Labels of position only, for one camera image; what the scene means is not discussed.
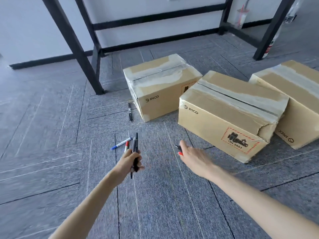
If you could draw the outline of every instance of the torn cardboard box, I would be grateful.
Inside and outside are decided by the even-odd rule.
[[[209,71],[180,97],[178,123],[246,163],[269,143],[288,100]]]
[[[254,73],[249,83],[290,97],[275,133],[297,149],[319,138],[319,72],[290,60]]]
[[[181,94],[202,77],[177,54],[123,71],[134,104],[145,122],[177,110]]]

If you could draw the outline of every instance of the box top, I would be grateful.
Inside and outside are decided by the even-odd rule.
[[[319,72],[290,60],[254,73],[249,83],[264,80],[282,93],[319,114]]]
[[[269,141],[289,97],[209,71],[180,99]]]
[[[202,76],[178,54],[135,65],[123,71],[129,88],[137,98]]]

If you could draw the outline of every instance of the carpeted floor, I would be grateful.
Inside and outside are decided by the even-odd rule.
[[[269,238],[225,193],[195,176],[173,146],[184,139],[216,164],[319,223],[319,140],[293,150],[273,136],[242,164],[177,124],[172,112],[144,123],[133,109],[122,69],[178,53],[202,74],[241,80],[294,59],[319,70],[318,0],[306,0],[284,26],[266,59],[231,34],[201,36],[110,53],[94,95],[75,60],[12,71],[0,60],[1,238],[47,238],[116,164],[139,133],[146,170],[127,177],[109,197],[89,238]],[[265,27],[247,32],[262,32]]]

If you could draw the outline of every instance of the white wall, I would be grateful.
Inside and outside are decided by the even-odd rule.
[[[59,0],[83,49],[93,43],[74,0]],[[246,0],[234,0],[229,15]],[[224,3],[225,0],[84,0],[93,23]],[[247,22],[272,18],[281,0],[251,0]],[[97,31],[102,47],[217,28],[221,11]],[[70,54],[42,0],[0,0],[0,53],[9,64]]]

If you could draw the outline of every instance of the blue marker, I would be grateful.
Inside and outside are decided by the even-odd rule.
[[[121,146],[121,145],[125,144],[127,141],[130,141],[130,140],[132,140],[132,138],[131,138],[131,137],[129,137],[128,139],[126,139],[126,140],[124,140],[124,141],[120,142],[119,144],[115,145],[113,148],[111,148],[111,150],[116,149],[117,147],[119,147],[119,146]]]

